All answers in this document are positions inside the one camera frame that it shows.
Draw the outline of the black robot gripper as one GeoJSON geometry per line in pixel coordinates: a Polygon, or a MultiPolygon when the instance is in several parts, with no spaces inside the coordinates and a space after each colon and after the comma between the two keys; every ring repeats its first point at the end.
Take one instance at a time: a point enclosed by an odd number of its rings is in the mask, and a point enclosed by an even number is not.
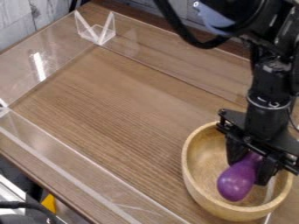
{"type": "Polygon", "coordinates": [[[234,165],[250,152],[262,157],[258,186],[266,186],[281,170],[299,175],[299,141],[289,130],[294,105],[294,97],[273,99],[260,95],[248,98],[246,112],[220,110],[217,128],[226,136],[229,164],[234,165]]]}

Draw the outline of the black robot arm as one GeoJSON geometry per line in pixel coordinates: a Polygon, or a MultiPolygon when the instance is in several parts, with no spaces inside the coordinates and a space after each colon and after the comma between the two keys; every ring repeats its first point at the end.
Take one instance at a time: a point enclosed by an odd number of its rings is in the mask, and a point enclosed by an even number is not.
{"type": "Polygon", "coordinates": [[[232,38],[250,47],[253,84],[248,111],[220,111],[218,129],[228,138],[228,160],[234,165],[254,151],[262,156],[256,183],[265,186],[281,170],[299,174],[299,142],[289,129],[299,99],[299,0],[197,0],[216,38],[199,41],[183,24],[169,0],[154,0],[181,38],[212,49],[232,38]]]}

